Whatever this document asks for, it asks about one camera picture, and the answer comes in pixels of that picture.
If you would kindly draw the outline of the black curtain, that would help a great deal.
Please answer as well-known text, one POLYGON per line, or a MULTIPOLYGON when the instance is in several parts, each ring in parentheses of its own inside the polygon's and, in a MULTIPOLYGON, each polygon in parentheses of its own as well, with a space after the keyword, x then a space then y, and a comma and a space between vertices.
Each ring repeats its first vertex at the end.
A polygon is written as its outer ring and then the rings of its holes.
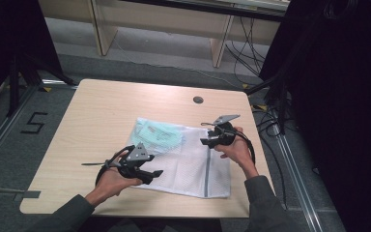
POLYGON ((19 60, 21 71, 46 70, 66 83, 38 0, 0 0, 0 86, 19 60))
POLYGON ((311 46, 284 79, 306 145, 347 232, 371 232, 371 0, 291 0, 262 70, 276 75, 314 18, 311 46))

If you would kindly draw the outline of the metal floor rail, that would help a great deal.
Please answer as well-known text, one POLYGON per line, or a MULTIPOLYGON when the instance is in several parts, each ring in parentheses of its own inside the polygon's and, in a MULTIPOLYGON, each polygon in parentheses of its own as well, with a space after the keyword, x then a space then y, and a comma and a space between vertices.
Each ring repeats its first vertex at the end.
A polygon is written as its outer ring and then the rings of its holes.
POLYGON ((15 123, 20 117, 20 114, 24 110, 25 105, 31 100, 37 91, 37 86, 28 87, 19 100, 18 108, 10 116, 7 116, 0 125, 0 147, 13 129, 15 123))
POLYGON ((307 221, 310 232, 324 232, 318 213, 315 210, 314 204, 310 199, 310 195, 306 189, 304 181, 300 175, 300 171, 293 157, 293 153, 288 144, 286 136, 281 132, 278 125, 272 127, 276 133, 278 146, 281 150, 282 157, 285 160, 288 172, 292 179, 299 203, 301 205, 304 217, 307 221))

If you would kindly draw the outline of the white mesh laundry bag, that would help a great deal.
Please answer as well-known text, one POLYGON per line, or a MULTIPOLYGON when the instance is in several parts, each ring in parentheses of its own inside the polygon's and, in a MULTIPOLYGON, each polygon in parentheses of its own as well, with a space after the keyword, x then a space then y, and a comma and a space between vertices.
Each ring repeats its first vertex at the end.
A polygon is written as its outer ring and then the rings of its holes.
POLYGON ((199 198, 227 198, 231 195, 230 161, 219 152, 203 145, 201 138, 208 131, 201 128, 177 126, 183 135, 180 146, 163 154, 147 150, 155 158, 141 168, 163 173, 143 189, 152 189, 199 198))

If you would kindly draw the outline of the light wooden desk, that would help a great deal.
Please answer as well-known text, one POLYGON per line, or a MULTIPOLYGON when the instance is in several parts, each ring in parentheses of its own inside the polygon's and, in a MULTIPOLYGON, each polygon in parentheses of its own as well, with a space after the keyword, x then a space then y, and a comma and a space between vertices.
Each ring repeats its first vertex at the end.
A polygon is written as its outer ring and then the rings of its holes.
POLYGON ((279 27, 277 21, 252 15, 204 13, 201 8, 186 10, 124 0, 39 0, 43 15, 50 18, 90 23, 98 54, 104 56, 122 28, 152 30, 208 38, 213 66, 221 63, 228 41, 269 45, 279 27))

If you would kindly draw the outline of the person's left hand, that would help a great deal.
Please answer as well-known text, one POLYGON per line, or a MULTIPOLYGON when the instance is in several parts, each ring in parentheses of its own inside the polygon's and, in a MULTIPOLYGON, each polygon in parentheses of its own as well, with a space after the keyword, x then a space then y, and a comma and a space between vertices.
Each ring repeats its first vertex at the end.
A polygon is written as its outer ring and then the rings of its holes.
POLYGON ((117 167, 110 167, 104 171, 95 188, 85 196, 85 199, 93 207, 97 207, 108 198, 118 196, 122 190, 141 184, 141 180, 125 178, 117 167))

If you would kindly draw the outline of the mint green garment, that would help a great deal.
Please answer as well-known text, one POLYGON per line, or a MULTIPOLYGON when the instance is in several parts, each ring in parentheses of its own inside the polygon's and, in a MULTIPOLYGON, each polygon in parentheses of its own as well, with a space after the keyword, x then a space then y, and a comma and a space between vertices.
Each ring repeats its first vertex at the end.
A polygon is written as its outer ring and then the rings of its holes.
POLYGON ((133 144, 142 143, 153 153, 163 154, 180 146, 183 135, 175 125, 138 119, 129 139, 133 144))

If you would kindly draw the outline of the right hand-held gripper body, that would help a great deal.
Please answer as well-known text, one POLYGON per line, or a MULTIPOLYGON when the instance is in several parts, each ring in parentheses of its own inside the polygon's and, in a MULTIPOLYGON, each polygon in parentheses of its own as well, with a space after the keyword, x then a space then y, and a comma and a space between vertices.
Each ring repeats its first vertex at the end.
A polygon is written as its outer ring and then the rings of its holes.
POLYGON ((214 120, 214 137, 218 144, 230 145, 234 141, 237 132, 231 121, 239 117, 239 114, 221 115, 214 120))

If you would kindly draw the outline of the black metal stand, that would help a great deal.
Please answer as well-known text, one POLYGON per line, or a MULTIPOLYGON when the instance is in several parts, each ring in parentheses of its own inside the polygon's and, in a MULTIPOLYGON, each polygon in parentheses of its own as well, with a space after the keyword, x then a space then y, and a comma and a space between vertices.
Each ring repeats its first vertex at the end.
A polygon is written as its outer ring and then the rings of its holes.
POLYGON ((244 91, 248 96, 250 96, 265 87, 269 87, 269 91, 265 96, 265 101, 269 105, 277 106, 278 112, 275 118, 281 134, 285 134, 284 123, 287 98, 286 80, 291 76, 293 68, 300 58, 301 50, 302 47, 306 45, 307 37, 308 32, 306 31, 300 34, 298 41, 293 46, 283 64, 277 70, 276 74, 262 83, 244 91))
POLYGON ((8 116, 13 116, 19 108, 19 78, 22 77, 28 86, 37 87, 43 83, 38 70, 44 70, 67 85, 76 86, 76 82, 63 74, 60 69, 55 69, 42 59, 28 53, 16 53, 10 63, 10 104, 8 116))

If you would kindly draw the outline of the person's right hand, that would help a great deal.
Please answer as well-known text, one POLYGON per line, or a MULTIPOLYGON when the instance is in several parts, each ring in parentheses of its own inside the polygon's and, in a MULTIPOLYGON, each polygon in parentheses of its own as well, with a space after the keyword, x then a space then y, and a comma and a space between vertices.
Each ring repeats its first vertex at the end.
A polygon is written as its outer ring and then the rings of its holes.
POLYGON ((221 153, 222 159, 231 159, 242 170, 246 179, 259 175, 256 166, 251 158, 248 146, 243 138, 236 136, 231 145, 216 145, 214 149, 221 153))

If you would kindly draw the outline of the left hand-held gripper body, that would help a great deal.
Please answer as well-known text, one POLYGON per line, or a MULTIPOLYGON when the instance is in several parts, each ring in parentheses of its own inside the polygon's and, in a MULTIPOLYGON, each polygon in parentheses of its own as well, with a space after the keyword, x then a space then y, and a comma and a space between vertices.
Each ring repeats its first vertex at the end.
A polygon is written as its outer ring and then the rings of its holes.
POLYGON ((140 167, 147 162, 148 152, 143 143, 128 147, 128 152, 119 160, 119 172, 125 178, 137 178, 142 181, 143 170, 140 167))

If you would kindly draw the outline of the person's legs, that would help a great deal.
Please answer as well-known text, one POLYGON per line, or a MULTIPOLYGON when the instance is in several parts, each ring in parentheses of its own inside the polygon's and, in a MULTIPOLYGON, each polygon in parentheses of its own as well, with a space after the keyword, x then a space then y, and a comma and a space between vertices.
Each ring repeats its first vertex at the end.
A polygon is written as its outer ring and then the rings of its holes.
POLYGON ((222 232, 219 219, 90 217, 78 232, 222 232))

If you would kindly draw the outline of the grey floor tape strip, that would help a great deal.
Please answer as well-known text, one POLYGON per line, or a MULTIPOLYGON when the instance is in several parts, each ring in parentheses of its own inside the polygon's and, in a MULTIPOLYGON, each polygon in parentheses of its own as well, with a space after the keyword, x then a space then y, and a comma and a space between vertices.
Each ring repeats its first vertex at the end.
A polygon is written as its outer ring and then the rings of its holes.
POLYGON ((23 199, 37 199, 41 193, 38 190, 18 191, 14 194, 14 201, 21 202, 23 199))

